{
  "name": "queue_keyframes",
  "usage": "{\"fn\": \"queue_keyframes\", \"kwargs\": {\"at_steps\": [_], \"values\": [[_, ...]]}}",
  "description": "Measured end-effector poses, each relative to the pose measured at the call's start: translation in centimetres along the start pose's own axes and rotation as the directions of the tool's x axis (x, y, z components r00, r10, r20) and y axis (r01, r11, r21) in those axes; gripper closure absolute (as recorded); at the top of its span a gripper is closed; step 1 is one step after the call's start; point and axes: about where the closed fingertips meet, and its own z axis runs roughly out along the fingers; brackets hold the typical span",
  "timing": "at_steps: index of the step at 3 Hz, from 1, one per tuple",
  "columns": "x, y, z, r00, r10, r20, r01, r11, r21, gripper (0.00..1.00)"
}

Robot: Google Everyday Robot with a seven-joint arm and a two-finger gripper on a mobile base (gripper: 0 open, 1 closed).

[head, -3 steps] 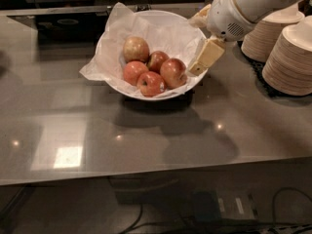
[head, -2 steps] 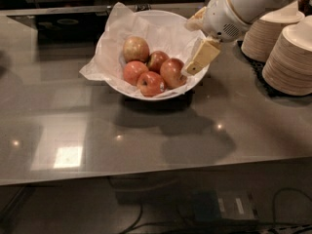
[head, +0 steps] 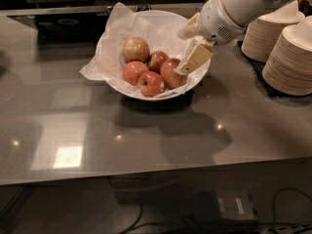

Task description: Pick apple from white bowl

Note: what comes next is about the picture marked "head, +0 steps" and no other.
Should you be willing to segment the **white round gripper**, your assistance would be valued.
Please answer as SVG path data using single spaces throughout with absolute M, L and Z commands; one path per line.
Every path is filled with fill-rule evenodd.
M 180 55 L 180 62 L 175 72 L 180 75 L 189 75 L 215 54 L 215 44 L 227 44 L 243 32 L 243 27 L 238 25 L 228 14 L 223 0 L 209 0 L 202 8 L 201 13 L 196 13 L 181 28 L 177 36 L 187 40 L 187 45 Z M 205 39 L 193 38 L 202 36 Z

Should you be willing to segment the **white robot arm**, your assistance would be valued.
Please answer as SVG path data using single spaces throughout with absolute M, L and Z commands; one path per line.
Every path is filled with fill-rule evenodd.
M 292 1 L 208 0 L 177 34 L 182 40 L 191 39 L 192 43 L 175 72 L 188 75 L 195 71 L 213 56 L 215 45 L 230 43 L 251 21 Z

